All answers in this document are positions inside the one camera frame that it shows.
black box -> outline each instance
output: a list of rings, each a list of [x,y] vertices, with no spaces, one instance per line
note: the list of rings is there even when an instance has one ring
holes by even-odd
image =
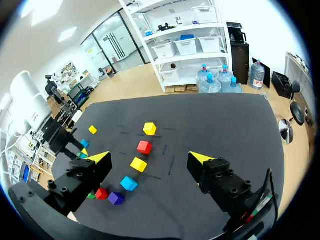
[[[290,99],[292,88],[289,78],[278,72],[273,72],[272,83],[279,96]]]

white ceiling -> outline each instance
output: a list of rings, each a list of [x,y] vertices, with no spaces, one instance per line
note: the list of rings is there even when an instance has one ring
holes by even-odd
[[[31,74],[63,49],[80,45],[92,27],[117,0],[64,0],[58,13],[31,27],[32,12],[17,18],[0,47],[0,101],[21,71]],[[58,43],[61,33],[77,27],[74,35]]]

cube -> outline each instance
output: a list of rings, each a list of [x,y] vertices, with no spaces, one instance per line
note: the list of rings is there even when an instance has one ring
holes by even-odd
[[[89,193],[89,195],[86,197],[87,199],[95,199],[96,196],[93,193]]]
[[[93,135],[95,135],[98,130],[95,128],[95,126],[92,125],[92,126],[89,128],[89,131],[90,131],[90,133],[92,133]]]
[[[83,146],[85,149],[86,149],[87,147],[89,147],[89,143],[88,143],[86,140],[84,140],[84,139],[82,139],[81,144],[82,144],[82,146]]]
[[[135,157],[134,160],[131,163],[131,167],[134,168],[135,170],[138,170],[139,172],[143,173],[144,170],[147,167],[147,163],[142,161],[141,159]]]
[[[105,199],[107,199],[108,196],[109,195],[108,195],[107,191],[103,188],[99,188],[98,191],[96,191],[96,193],[95,193],[95,197],[100,200],[105,200]]]
[[[77,153],[77,156],[80,157],[81,159],[86,159],[88,157],[88,155],[85,155],[84,153],[82,152],[78,152]]]
[[[125,197],[122,196],[119,192],[112,192],[109,195],[108,200],[113,205],[121,205],[125,201]]]
[[[127,190],[132,192],[133,190],[135,190],[135,188],[138,186],[138,183],[133,180],[131,177],[126,176],[121,182],[120,184],[122,185],[122,187]]]
[[[157,127],[153,122],[146,122],[143,127],[143,131],[147,135],[155,135]]]
[[[149,155],[152,149],[152,144],[148,141],[140,141],[137,150],[142,154]]]

white storage bin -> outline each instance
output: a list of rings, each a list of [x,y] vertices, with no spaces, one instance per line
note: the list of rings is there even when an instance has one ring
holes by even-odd
[[[200,40],[203,53],[220,53],[220,37],[205,36],[197,37]]]
[[[174,82],[178,82],[180,79],[178,66],[176,65],[176,67],[172,69],[171,64],[172,63],[166,63],[161,68],[160,74],[162,76],[163,82],[174,83]]]
[[[150,0],[135,0],[140,6],[146,5]]]
[[[215,6],[197,6],[192,10],[198,18],[200,24],[215,24],[218,23],[217,9]]]
[[[178,47],[178,50],[180,52],[181,56],[184,55],[191,55],[197,53],[197,47],[196,47],[196,38],[190,38],[186,40],[180,40],[180,38],[177,38],[176,41],[174,41],[176,46]]]
[[[167,59],[175,56],[177,48],[170,40],[157,43],[152,47],[159,59]]]

white cylinder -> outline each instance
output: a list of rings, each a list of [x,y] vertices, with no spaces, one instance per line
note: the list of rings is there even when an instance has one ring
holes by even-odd
[[[29,125],[39,130],[52,111],[36,85],[32,82],[28,71],[20,72],[12,81],[10,94],[14,105]]]

